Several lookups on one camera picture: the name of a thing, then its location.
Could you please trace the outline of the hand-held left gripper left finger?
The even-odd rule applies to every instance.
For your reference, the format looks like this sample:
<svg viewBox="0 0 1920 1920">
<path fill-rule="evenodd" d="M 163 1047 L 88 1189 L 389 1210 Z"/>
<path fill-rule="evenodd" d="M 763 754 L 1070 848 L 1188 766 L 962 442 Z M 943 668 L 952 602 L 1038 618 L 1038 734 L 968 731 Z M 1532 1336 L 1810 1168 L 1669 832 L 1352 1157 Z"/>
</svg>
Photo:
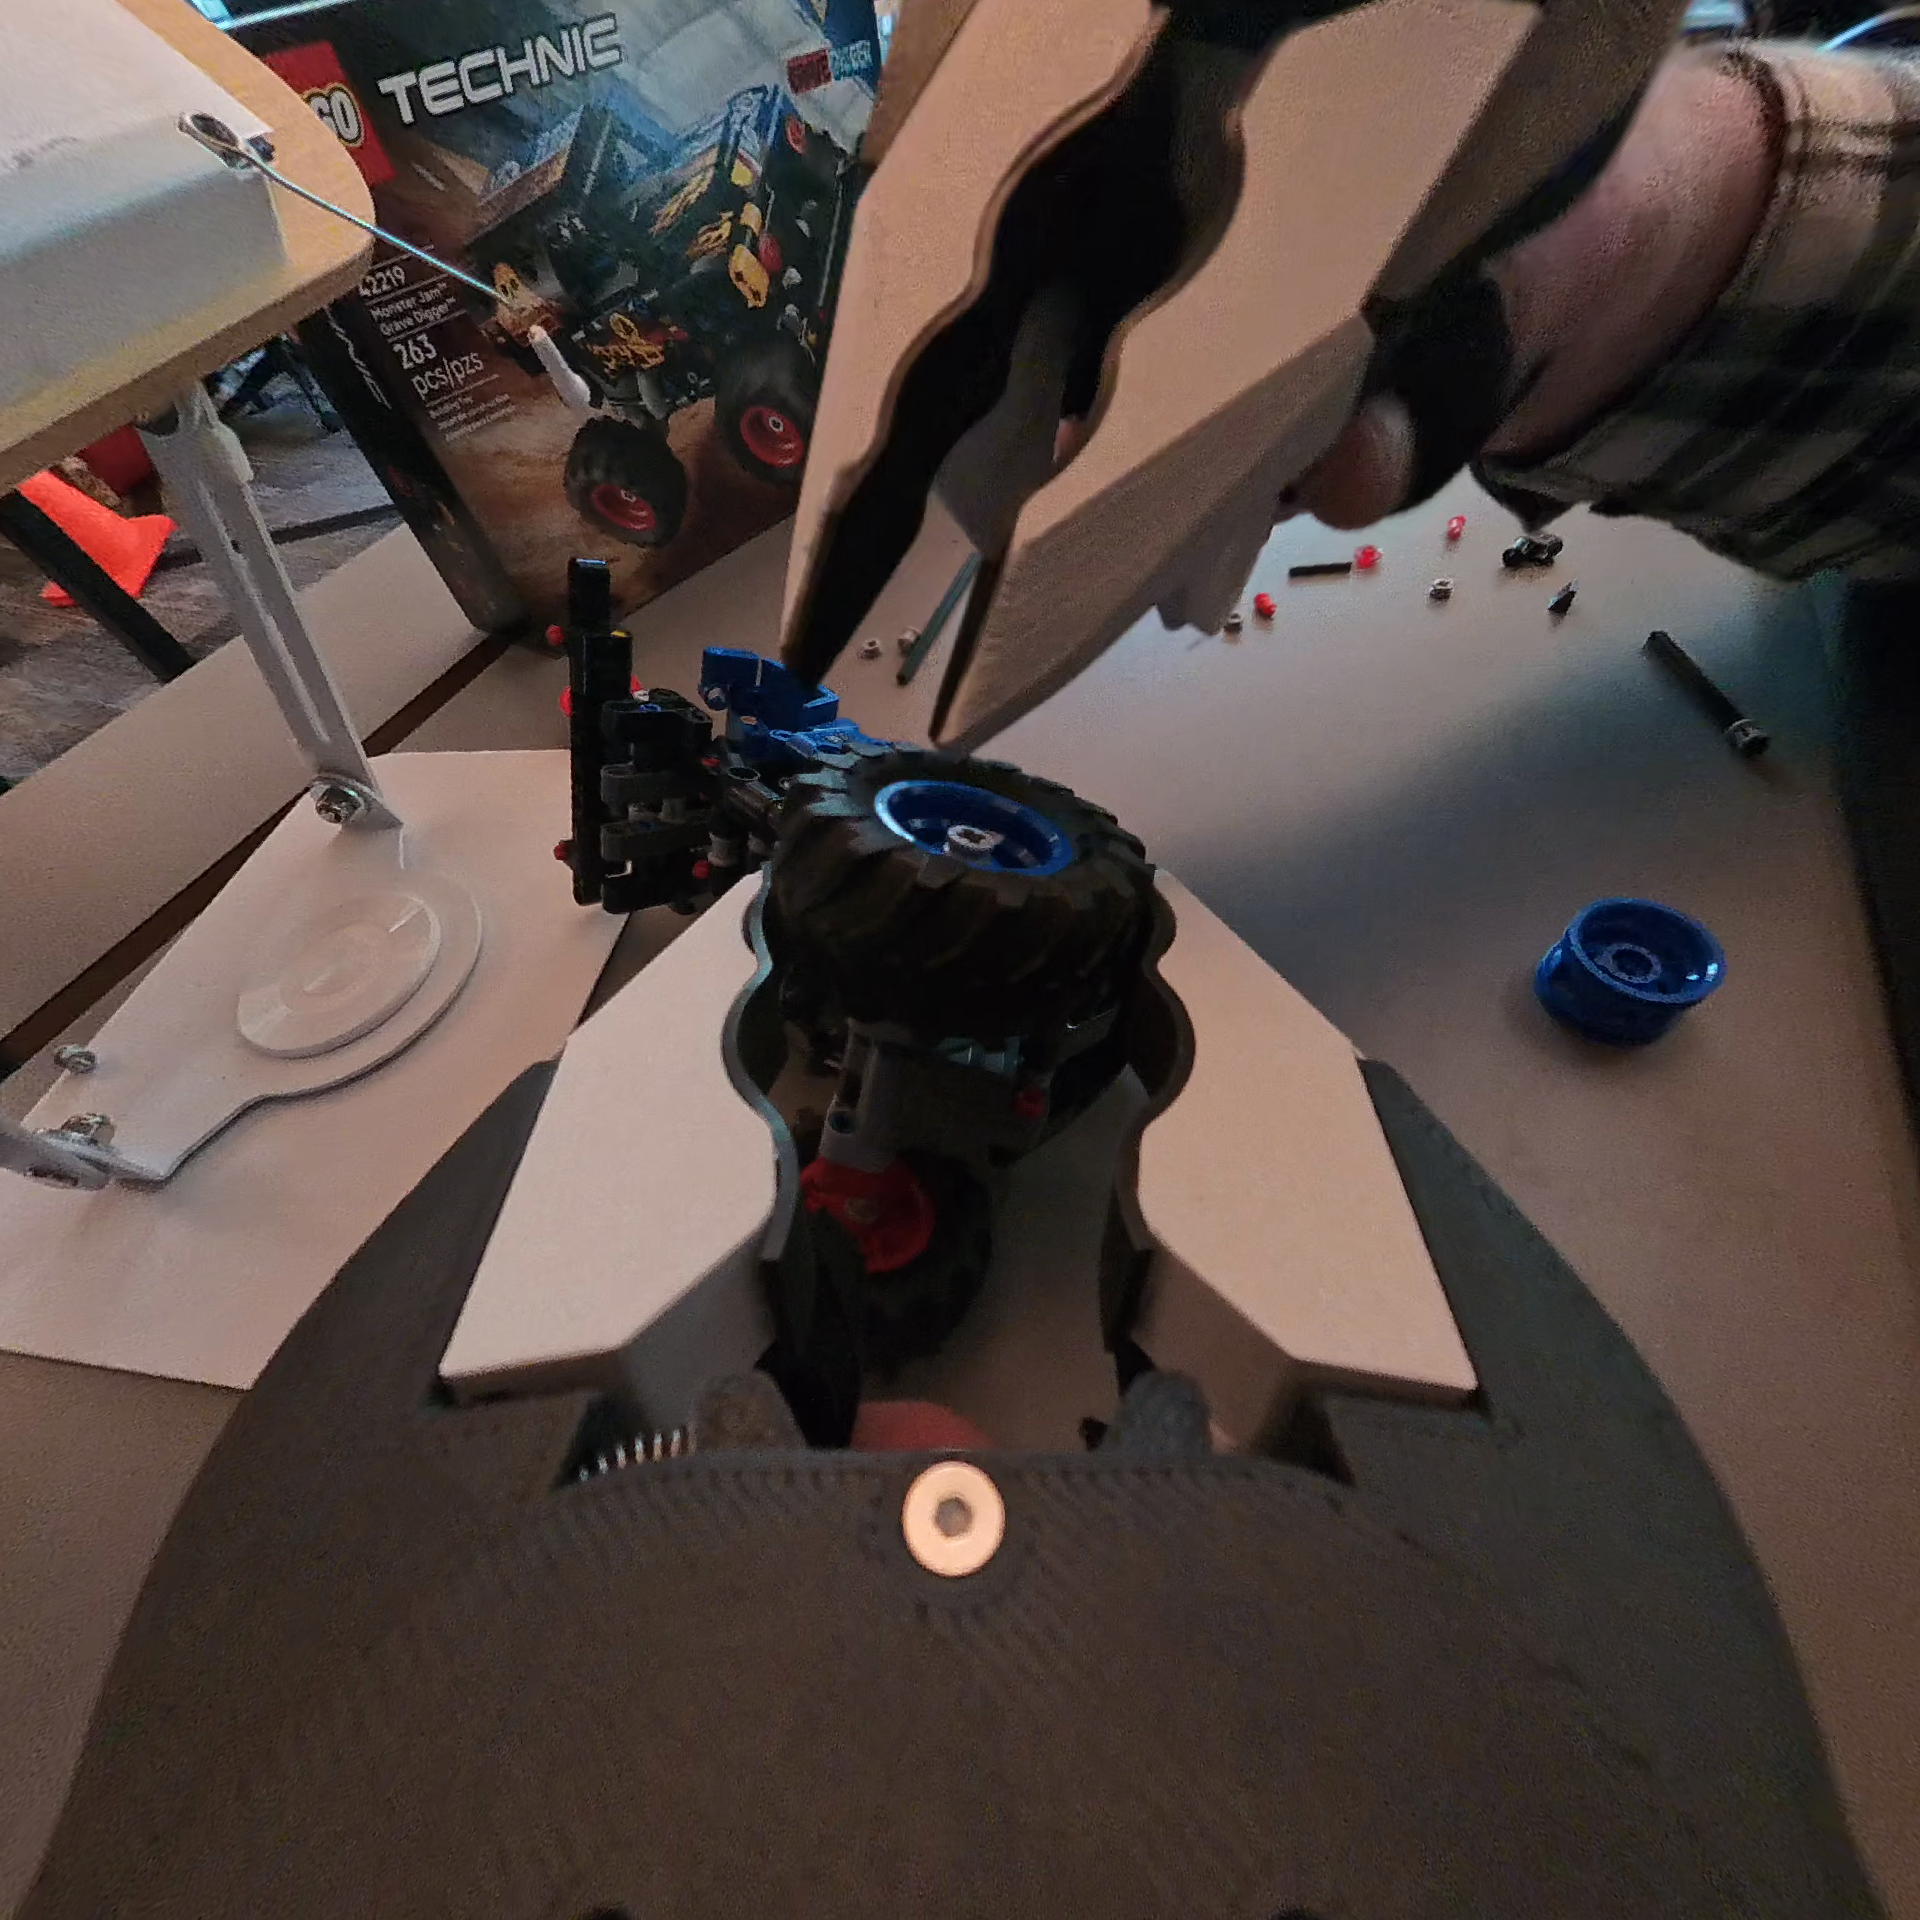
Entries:
<svg viewBox="0 0 1920 1920">
<path fill-rule="evenodd" d="M 667 1436 L 773 1351 L 851 1394 L 854 1258 L 770 1098 L 765 893 L 732 885 L 567 1039 L 438 1363 L 455 1402 L 582 1389 Z"/>
</svg>

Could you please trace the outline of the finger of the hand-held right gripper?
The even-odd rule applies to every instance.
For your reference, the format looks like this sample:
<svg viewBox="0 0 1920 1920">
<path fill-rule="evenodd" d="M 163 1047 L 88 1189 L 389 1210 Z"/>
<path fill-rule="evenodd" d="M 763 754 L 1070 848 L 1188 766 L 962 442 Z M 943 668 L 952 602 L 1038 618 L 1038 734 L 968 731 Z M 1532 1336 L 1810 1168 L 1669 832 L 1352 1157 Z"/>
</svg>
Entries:
<svg viewBox="0 0 1920 1920">
<path fill-rule="evenodd" d="M 891 453 L 940 464 L 904 383 L 992 277 L 995 230 L 1035 162 L 1099 115 L 1160 32 L 1154 4 L 901 4 L 861 144 L 839 285 L 784 576 L 782 660 L 827 674 L 911 546 L 928 477 L 904 482 L 901 532 L 854 527 Z"/>
<path fill-rule="evenodd" d="M 1215 632 L 1236 610 L 1283 490 L 1355 405 L 1365 299 L 1543 22 L 1532 4 L 1366 4 L 1290 35 L 1230 116 L 1231 211 L 1115 327 L 1067 464 L 1051 454 L 1075 299 L 1038 295 L 1006 392 L 940 469 L 996 562 L 950 648 L 938 743 L 983 746 L 1147 612 Z"/>
</svg>

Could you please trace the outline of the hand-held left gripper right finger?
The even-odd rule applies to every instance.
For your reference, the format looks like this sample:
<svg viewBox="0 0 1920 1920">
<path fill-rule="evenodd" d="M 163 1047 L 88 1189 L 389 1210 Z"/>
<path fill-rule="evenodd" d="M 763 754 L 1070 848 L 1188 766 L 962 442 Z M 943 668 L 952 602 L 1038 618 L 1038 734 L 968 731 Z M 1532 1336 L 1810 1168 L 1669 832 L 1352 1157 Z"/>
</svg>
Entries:
<svg viewBox="0 0 1920 1920">
<path fill-rule="evenodd" d="M 1198 1384 L 1219 1448 L 1276 1452 L 1318 1389 L 1476 1399 L 1355 1044 L 1165 874 L 1133 1072 L 1111 1334 Z"/>
</svg>

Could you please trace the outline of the black toy wheel red rim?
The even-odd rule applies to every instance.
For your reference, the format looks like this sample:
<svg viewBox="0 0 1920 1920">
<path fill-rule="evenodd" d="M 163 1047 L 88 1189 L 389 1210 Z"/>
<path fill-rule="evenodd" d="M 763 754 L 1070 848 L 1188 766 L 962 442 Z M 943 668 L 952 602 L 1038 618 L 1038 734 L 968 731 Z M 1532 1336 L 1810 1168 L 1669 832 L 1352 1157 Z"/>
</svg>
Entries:
<svg viewBox="0 0 1920 1920">
<path fill-rule="evenodd" d="M 878 1170 L 815 1157 L 799 1187 L 869 1371 L 896 1373 L 938 1352 L 992 1261 L 986 1183 L 959 1160 L 901 1155 Z"/>
</svg>

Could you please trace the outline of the toy brick monster truck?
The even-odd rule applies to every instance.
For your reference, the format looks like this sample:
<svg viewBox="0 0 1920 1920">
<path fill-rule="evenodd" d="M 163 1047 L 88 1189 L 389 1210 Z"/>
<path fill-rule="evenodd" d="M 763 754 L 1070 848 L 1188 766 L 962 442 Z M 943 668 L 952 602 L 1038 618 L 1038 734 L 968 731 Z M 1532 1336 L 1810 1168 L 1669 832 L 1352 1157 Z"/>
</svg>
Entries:
<svg viewBox="0 0 1920 1920">
<path fill-rule="evenodd" d="M 567 564 L 565 612 L 547 640 L 567 660 L 570 822 L 558 859 L 575 902 L 615 916 L 648 908 L 694 916 L 739 880 L 768 883 L 760 926 L 776 1020 L 799 1058 L 794 1072 L 814 1087 L 797 1122 L 802 1160 L 886 1168 L 901 1155 L 930 1155 L 1007 1168 L 1106 1095 L 1125 1070 L 1156 891 L 1138 970 L 1101 1018 L 1006 1043 L 851 1021 L 776 949 L 768 895 L 784 795 L 821 766 L 940 750 L 863 731 L 827 688 L 739 647 L 704 652 L 692 695 L 643 686 L 603 560 Z"/>
</svg>

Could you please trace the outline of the long black axle rod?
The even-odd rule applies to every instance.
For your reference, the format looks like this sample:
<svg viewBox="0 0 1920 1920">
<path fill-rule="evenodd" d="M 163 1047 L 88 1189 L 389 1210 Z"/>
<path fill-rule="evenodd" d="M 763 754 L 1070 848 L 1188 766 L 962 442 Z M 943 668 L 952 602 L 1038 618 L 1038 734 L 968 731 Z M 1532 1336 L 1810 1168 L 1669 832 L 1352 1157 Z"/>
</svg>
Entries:
<svg viewBox="0 0 1920 1920">
<path fill-rule="evenodd" d="M 975 550 L 966 552 L 958 571 L 950 576 L 948 586 L 943 587 L 935 607 L 925 615 L 925 619 L 917 627 L 920 628 L 918 647 L 896 660 L 896 684 L 903 688 L 907 686 L 923 668 L 932 645 L 947 632 L 952 619 L 962 612 L 974 590 L 975 576 L 980 571 L 980 555 Z"/>
</svg>

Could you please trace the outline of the black toy wheel blue rim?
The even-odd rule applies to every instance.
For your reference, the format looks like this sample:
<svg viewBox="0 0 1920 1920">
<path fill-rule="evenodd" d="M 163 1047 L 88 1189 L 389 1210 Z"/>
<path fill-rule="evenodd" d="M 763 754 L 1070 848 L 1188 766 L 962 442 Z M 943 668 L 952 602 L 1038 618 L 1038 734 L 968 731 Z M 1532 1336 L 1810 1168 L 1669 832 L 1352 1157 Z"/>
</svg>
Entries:
<svg viewBox="0 0 1920 1920">
<path fill-rule="evenodd" d="M 787 788 L 779 952 L 829 1005 L 920 1039 L 1038 1039 L 1138 970 L 1154 863 L 1103 806 L 1007 760 L 890 750 Z"/>
</svg>

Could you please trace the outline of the person's right forearm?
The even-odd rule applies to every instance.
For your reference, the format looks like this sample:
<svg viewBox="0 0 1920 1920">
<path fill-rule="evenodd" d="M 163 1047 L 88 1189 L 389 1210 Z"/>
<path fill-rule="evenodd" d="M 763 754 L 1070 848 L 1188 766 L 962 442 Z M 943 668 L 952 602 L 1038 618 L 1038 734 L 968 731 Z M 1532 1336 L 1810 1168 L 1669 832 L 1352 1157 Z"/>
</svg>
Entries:
<svg viewBox="0 0 1920 1920">
<path fill-rule="evenodd" d="M 1748 40 L 1778 162 L 1731 288 L 1674 355 L 1543 459 L 1483 454 L 1526 523 L 1671 525 L 1773 581 L 1916 582 L 1918 59 Z"/>
</svg>

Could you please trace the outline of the grey desk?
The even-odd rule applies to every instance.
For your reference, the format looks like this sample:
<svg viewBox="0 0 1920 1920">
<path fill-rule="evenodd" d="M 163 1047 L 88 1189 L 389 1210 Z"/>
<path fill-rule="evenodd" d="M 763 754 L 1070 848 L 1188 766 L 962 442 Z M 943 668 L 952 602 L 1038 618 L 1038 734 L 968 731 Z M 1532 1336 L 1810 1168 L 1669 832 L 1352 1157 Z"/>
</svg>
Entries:
<svg viewBox="0 0 1920 1920">
<path fill-rule="evenodd" d="M 1916 1915 L 1916 1147 L 1834 781 L 1823 590 L 1771 592 L 1637 520 L 1574 516 L 1564 627 L 1498 582 L 1468 506 L 1451 607 L 1382 574 L 1278 630 L 1147 622 L 999 747 L 1112 806 L 1333 1024 L 1395 1064 L 1637 1342 L 1710 1454 L 1792 1632 L 1888 1914 Z M 309 597 L 362 724 L 419 751 L 560 738 L 552 662 L 488 658 L 395 531 Z M 1754 766 L 1642 655 L 1669 628 L 1757 711 Z M 4 803 L 27 964 L 149 915 L 292 795 L 222 648 Z M 1532 964 L 1597 895 L 1703 919 L 1726 989 L 1645 1051 L 1579 1047 Z M 63 1800 L 112 1645 L 232 1394 L 4 1352 L 4 1915 Z"/>
</svg>

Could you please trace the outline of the printed toy truck box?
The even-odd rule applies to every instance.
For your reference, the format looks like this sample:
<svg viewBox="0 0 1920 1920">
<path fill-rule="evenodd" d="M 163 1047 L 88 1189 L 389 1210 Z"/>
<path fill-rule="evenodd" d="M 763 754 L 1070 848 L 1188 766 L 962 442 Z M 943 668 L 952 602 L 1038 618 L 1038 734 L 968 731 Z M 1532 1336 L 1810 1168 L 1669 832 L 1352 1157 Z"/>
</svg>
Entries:
<svg viewBox="0 0 1920 1920">
<path fill-rule="evenodd" d="M 872 2 L 226 4 L 348 148 L 372 242 L 303 358 L 483 632 L 636 610 L 787 519 L 883 62 Z M 552 391 L 541 323 L 595 407 Z"/>
</svg>

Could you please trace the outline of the white base metal stand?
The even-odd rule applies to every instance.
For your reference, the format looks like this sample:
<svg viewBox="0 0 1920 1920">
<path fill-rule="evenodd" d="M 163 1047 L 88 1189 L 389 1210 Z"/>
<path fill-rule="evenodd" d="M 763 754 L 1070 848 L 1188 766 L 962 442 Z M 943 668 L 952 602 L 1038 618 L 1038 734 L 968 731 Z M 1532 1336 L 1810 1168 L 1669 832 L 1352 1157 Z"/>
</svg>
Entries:
<svg viewBox="0 0 1920 1920">
<path fill-rule="evenodd" d="M 211 403 L 151 443 L 243 610 L 299 800 L 4 1119 L 4 1349 L 248 1387 L 615 944 L 551 844 L 565 751 L 371 759 Z"/>
</svg>

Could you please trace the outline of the black axle with grey bushing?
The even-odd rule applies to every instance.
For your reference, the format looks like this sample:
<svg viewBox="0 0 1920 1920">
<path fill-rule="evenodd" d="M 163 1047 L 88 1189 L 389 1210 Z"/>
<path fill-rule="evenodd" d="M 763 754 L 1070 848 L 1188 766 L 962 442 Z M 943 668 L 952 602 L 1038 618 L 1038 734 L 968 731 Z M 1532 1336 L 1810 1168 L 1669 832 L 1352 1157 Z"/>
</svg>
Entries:
<svg viewBox="0 0 1920 1920">
<path fill-rule="evenodd" d="M 1770 751 L 1770 731 L 1756 722 L 1691 653 L 1666 630 L 1650 630 L 1642 645 L 1663 678 L 1712 724 L 1722 743 L 1742 760 Z"/>
</svg>

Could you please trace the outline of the raised white wooden-edged platform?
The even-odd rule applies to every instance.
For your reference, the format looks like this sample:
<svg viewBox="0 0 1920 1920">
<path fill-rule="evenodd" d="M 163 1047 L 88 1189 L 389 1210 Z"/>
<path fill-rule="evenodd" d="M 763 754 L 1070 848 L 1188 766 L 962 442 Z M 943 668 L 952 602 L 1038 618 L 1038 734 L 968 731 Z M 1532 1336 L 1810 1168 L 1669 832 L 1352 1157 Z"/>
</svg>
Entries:
<svg viewBox="0 0 1920 1920">
<path fill-rule="evenodd" d="M 195 4 L 2 4 L 2 485 L 358 280 L 346 144 Z"/>
</svg>

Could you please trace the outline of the orange plastic piece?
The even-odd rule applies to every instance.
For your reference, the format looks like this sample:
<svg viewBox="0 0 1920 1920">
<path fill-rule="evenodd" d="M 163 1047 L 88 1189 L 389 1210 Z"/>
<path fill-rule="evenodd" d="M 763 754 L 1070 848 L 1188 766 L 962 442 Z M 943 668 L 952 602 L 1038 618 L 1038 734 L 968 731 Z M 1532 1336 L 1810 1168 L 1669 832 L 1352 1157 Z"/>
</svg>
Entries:
<svg viewBox="0 0 1920 1920">
<path fill-rule="evenodd" d="M 160 552 L 176 532 L 167 512 L 141 512 L 156 501 L 158 471 L 136 431 L 123 426 L 53 469 L 22 477 L 16 491 L 44 512 L 108 581 L 143 597 Z"/>
</svg>

